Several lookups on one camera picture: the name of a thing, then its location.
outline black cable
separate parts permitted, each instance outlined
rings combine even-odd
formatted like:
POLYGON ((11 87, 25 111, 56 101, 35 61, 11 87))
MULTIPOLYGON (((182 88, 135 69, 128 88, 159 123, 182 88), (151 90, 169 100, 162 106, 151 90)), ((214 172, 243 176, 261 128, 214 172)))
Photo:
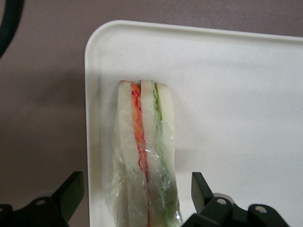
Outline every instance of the black cable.
POLYGON ((0 27, 0 58, 14 38, 21 19, 23 5, 24 0, 6 0, 0 27))

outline carrot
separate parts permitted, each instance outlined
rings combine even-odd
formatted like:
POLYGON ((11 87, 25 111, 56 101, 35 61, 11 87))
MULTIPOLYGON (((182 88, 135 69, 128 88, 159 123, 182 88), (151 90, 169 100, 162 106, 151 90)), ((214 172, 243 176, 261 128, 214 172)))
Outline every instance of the carrot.
POLYGON ((150 193, 149 193, 149 172, 148 162, 146 154, 146 141, 144 137, 143 123, 142 123, 142 111, 141 111, 141 100, 140 100, 140 88, 138 85, 132 83, 132 115, 133 115, 133 127, 134 135, 139 153, 139 167, 144 171, 146 183, 147 183, 147 215, 148 215, 148 226, 150 227, 150 193))

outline white plate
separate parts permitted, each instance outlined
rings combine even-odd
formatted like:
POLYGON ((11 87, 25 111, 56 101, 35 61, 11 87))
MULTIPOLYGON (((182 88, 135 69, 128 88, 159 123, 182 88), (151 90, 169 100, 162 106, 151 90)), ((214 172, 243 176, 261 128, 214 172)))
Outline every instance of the white plate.
POLYGON ((113 21, 85 51, 91 227, 113 227, 104 196, 118 83, 169 86, 184 220, 191 173, 242 208, 263 203, 292 227, 303 213, 303 39, 113 21))

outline sandwich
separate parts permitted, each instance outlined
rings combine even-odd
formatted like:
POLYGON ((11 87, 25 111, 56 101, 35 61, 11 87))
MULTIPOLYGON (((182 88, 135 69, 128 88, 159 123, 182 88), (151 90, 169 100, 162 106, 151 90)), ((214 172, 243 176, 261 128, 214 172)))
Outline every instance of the sandwich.
POLYGON ((116 226, 180 226, 168 87, 121 81, 114 137, 110 207, 116 226))

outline brown table surface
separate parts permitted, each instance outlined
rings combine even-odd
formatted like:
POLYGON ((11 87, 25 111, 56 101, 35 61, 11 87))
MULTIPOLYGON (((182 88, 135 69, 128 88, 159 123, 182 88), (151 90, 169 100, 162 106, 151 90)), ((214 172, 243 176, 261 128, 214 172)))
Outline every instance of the brown table surface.
POLYGON ((19 209, 83 171, 86 194, 70 226, 89 226, 84 50, 100 25, 125 19, 303 37, 302 12, 297 0, 27 0, 0 59, 0 204, 19 209))

